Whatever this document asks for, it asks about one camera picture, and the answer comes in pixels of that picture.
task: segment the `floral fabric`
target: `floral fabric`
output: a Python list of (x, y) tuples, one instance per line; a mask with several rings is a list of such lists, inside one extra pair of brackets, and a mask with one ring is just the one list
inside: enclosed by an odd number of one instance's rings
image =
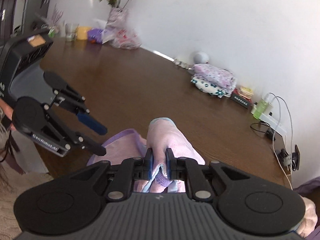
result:
[(196, 87), (204, 92), (208, 93), (210, 96), (217, 96), (218, 98), (222, 98), (223, 96), (230, 97), (231, 94), (228, 93), (225, 89), (212, 84), (203, 78), (199, 78), (197, 76), (191, 77), (191, 82), (196, 85)]
[(236, 88), (236, 78), (228, 70), (209, 64), (195, 64), (193, 70), (197, 78), (203, 77), (206, 81), (218, 85), (229, 94)]

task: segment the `folded cloth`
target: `folded cloth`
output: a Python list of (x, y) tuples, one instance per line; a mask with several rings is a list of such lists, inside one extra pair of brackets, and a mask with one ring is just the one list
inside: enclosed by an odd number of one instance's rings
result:
[(139, 180), (135, 184), (138, 192), (161, 193), (166, 188), (168, 192), (185, 192), (183, 181), (168, 180), (165, 151), (172, 148), (176, 158), (188, 157), (195, 159), (204, 165), (204, 159), (194, 150), (185, 136), (178, 130), (174, 122), (169, 118), (154, 119), (148, 129), (147, 140), (143, 139), (134, 129), (128, 129), (118, 133), (107, 140), (103, 147), (107, 154), (104, 156), (93, 155), (87, 165), (109, 160), (112, 165), (120, 164), (124, 159), (132, 157), (144, 157), (146, 149), (153, 149), (153, 171), (152, 179)]
[(195, 64), (192, 69), (195, 74), (198, 74), (208, 82), (225, 89), (230, 94), (236, 88), (236, 79), (233, 73), (228, 70), (209, 64)]
[(318, 216), (316, 214), (316, 205), (308, 198), (302, 197), (302, 199), (306, 206), (306, 212), (296, 232), (301, 237), (306, 238), (313, 230), (315, 230), (315, 226), (318, 222)]
[(200, 91), (208, 93), (210, 96), (217, 96), (218, 98), (222, 98), (223, 96), (231, 97), (231, 94), (225, 89), (206, 81), (203, 77), (199, 77), (199, 75), (192, 76), (191, 82), (195, 84)]

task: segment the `wooden table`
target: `wooden table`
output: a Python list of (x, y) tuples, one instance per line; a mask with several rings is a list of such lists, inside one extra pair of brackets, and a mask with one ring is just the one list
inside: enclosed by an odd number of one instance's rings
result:
[[(91, 115), (108, 127), (108, 134), (97, 135), (73, 114), (55, 107), (73, 130), (102, 143), (128, 128), (146, 137), (151, 120), (169, 117), (206, 162), (220, 160), (288, 187), (271, 141), (250, 129), (256, 121), (250, 111), (229, 98), (199, 91), (186, 70), (160, 56), (144, 49), (56, 39), (41, 67), (55, 71), (85, 96)], [(276, 149), (281, 149), (283, 140), (276, 138)], [(84, 167), (92, 155), (77, 149), (60, 158), (37, 148), (55, 178)]]

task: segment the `lavender cloth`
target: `lavender cloth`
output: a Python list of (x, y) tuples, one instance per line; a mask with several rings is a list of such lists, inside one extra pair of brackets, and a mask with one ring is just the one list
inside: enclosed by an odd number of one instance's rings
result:
[(144, 157), (146, 155), (146, 140), (135, 129), (124, 130), (108, 139), (103, 145), (106, 155), (93, 155), (87, 166), (93, 163), (108, 160), (111, 165), (121, 164), (124, 159), (132, 157)]
[(122, 131), (103, 144), (106, 155), (93, 155), (87, 165), (102, 160), (109, 160), (112, 165), (120, 164), (127, 158), (144, 157), (147, 147), (151, 147), (154, 154), (152, 179), (137, 181), (135, 191), (161, 193), (167, 188), (168, 193), (185, 192), (183, 181), (171, 181), (167, 178), (166, 148), (172, 148), (175, 157), (193, 158), (199, 164), (204, 164), (203, 158), (169, 118), (154, 119), (149, 125), (147, 138), (148, 140), (143, 139), (134, 129)]
[(307, 240), (320, 240), (320, 226), (318, 226), (310, 235), (305, 239)]
[(313, 192), (313, 190), (317, 187), (320, 187), (320, 177), (309, 180), (293, 190), (297, 192), (299, 195), (305, 197), (311, 192)]

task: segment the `small box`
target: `small box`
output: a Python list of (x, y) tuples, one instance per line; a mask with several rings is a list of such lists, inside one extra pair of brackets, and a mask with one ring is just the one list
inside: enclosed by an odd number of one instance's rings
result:
[(235, 89), (233, 91), (233, 93), (231, 94), (231, 99), (233, 101), (236, 101), (238, 104), (240, 104), (241, 106), (243, 106), (245, 108), (249, 108), (249, 106), (251, 106), (251, 100), (248, 100), (248, 99), (242, 97), (241, 95), (239, 95), (237, 89)]

